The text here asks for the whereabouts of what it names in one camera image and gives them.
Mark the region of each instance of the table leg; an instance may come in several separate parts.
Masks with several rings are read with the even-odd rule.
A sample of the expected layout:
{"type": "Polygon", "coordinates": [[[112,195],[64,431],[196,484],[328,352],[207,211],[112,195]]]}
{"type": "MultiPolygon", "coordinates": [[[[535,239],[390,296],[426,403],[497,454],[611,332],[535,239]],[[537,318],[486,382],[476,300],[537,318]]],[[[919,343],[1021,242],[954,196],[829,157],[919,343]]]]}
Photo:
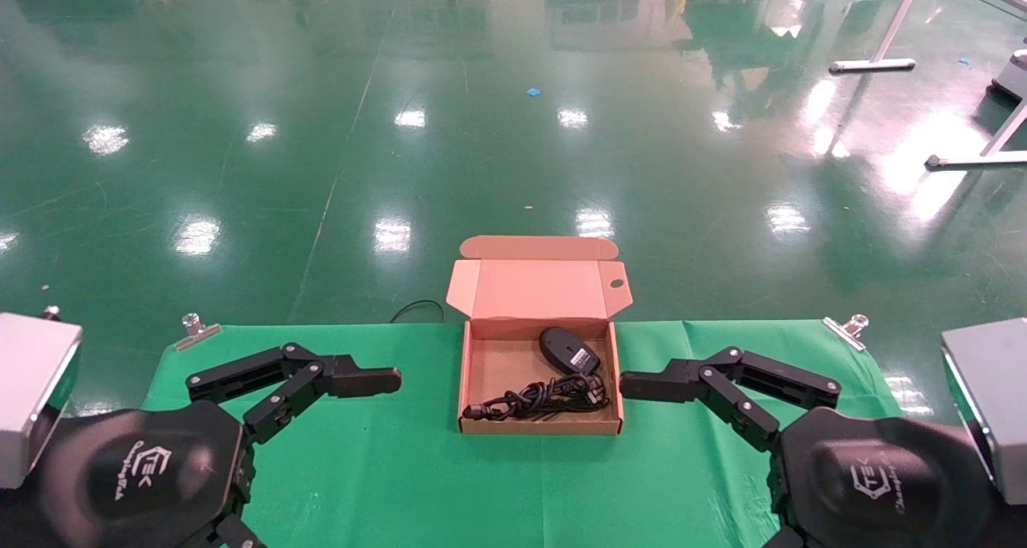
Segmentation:
{"type": "Polygon", "coordinates": [[[902,22],[906,17],[906,13],[909,13],[910,6],[913,6],[913,0],[902,0],[899,10],[896,11],[895,17],[891,18],[891,25],[888,25],[888,30],[884,33],[884,39],[877,46],[873,57],[869,61],[836,61],[831,63],[831,72],[884,72],[884,70],[913,69],[916,66],[916,61],[913,58],[884,57],[884,54],[888,51],[888,46],[891,46],[891,40],[895,39],[896,33],[899,32],[899,27],[902,26],[902,22]]]}
{"type": "Polygon", "coordinates": [[[927,160],[927,167],[933,171],[943,170],[943,168],[966,168],[983,167],[983,165],[1013,165],[1027,163],[1027,151],[999,151],[1005,146],[1013,133],[1020,128],[1020,125],[1027,119],[1027,100],[1020,102],[1017,109],[1002,123],[1002,127],[995,132],[991,142],[984,147],[980,156],[962,158],[940,158],[931,156],[927,160]]]}

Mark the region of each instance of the box lid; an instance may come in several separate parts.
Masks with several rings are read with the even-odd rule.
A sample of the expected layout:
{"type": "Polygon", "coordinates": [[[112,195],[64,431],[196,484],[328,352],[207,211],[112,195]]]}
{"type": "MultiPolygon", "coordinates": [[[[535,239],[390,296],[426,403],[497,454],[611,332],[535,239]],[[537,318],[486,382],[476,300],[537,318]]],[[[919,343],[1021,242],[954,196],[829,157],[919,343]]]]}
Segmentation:
{"type": "Polygon", "coordinates": [[[613,241],[478,236],[460,245],[446,302],[470,318],[597,318],[631,306],[613,241]]]}

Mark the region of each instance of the black wire on floor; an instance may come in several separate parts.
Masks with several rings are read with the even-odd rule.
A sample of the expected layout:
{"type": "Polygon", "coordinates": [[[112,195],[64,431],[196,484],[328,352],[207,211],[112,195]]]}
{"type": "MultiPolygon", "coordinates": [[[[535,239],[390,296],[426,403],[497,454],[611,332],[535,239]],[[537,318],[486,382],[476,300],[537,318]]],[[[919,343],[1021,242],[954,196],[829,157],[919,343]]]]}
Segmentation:
{"type": "Polygon", "coordinates": [[[412,308],[418,306],[427,306],[427,304],[431,304],[431,306],[439,307],[439,322],[446,322],[446,311],[444,310],[440,302],[435,302],[435,300],[418,300],[417,302],[411,302],[410,304],[407,304],[404,307],[400,307],[400,311],[396,311],[395,315],[392,315],[392,318],[390,318],[390,320],[388,321],[395,322],[395,320],[397,320],[397,318],[400,318],[401,315],[406,314],[407,311],[412,310],[412,308]]]}

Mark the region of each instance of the shiny floor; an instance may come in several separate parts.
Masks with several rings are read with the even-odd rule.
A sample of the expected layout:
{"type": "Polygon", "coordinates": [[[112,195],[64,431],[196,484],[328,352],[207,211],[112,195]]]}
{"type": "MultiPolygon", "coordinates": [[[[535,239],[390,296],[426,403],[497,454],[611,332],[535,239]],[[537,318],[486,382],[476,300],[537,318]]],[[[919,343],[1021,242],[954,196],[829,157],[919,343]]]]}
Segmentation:
{"type": "Polygon", "coordinates": [[[609,237],[620,318],[859,311],[904,409],[953,421],[939,335],[1027,313],[1027,196],[922,163],[1001,124],[1025,29],[917,0],[917,69],[827,73],[898,6],[0,0],[0,308],[84,324],[88,414],[142,401],[187,311],[382,322],[465,237],[609,237]]]}

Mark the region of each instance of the open cardboard box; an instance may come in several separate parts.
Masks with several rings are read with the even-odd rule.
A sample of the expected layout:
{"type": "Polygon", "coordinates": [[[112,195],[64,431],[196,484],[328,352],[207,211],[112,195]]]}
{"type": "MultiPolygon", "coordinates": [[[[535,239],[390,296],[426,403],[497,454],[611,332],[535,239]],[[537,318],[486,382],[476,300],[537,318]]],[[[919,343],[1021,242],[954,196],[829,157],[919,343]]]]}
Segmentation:
{"type": "Polygon", "coordinates": [[[469,315],[457,419],[464,434],[616,435],[623,424],[617,390],[620,369],[610,317],[632,303],[617,245],[594,237],[478,236],[460,245],[453,266],[450,306],[469,315]],[[602,360],[599,369],[610,405],[587,414],[558,414],[543,421],[473,421],[461,417],[472,402],[520,392],[549,381],[553,368],[538,347],[546,327],[576,332],[602,360]]]}

